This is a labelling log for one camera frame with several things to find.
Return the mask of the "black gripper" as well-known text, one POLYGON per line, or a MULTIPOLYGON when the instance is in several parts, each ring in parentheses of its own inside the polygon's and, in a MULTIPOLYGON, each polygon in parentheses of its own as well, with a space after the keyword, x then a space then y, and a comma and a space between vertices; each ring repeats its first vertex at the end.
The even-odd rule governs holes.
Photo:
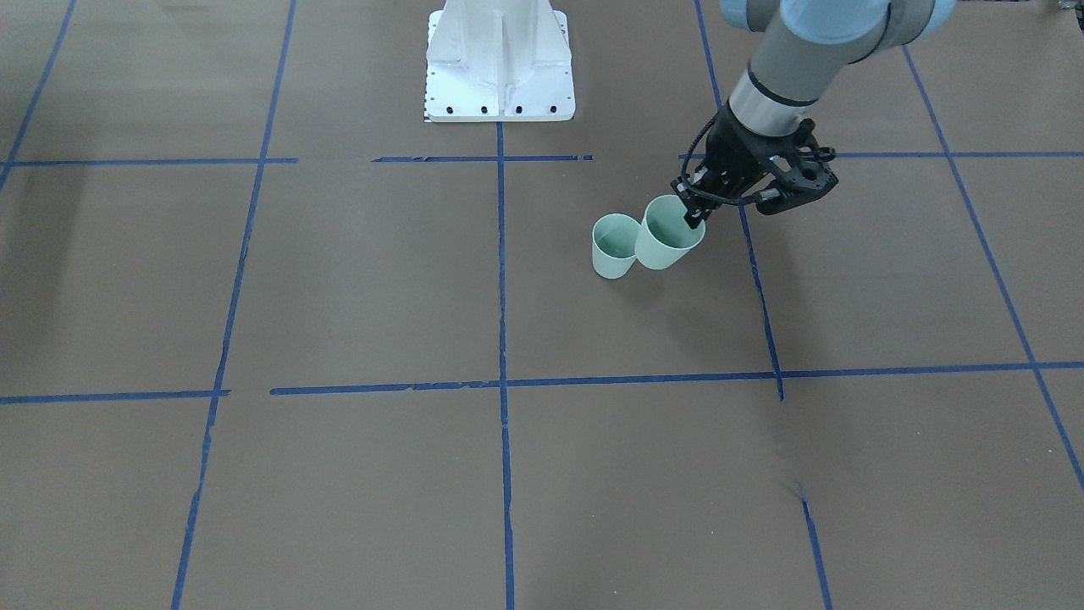
POLYGON ((725 102, 694 139, 698 144, 707 138, 700 166, 688 174, 678 176, 671 189, 685 206, 684 223, 697 230, 709 215, 708 208, 754 205, 756 208, 780 208, 783 189, 767 186, 749 194, 758 182, 771 173, 770 157, 778 154, 783 137, 766 137, 749 129, 725 102))

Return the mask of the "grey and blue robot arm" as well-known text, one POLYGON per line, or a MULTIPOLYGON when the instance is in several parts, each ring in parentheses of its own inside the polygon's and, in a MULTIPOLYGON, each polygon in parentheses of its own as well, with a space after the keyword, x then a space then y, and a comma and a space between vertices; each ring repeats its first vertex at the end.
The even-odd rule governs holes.
POLYGON ((833 147, 812 111, 843 67, 909 46, 952 15, 953 1, 723 1, 730 24, 761 33, 727 101, 694 138, 704 158, 672 182, 692 229, 724 206, 779 215, 836 189, 833 147))

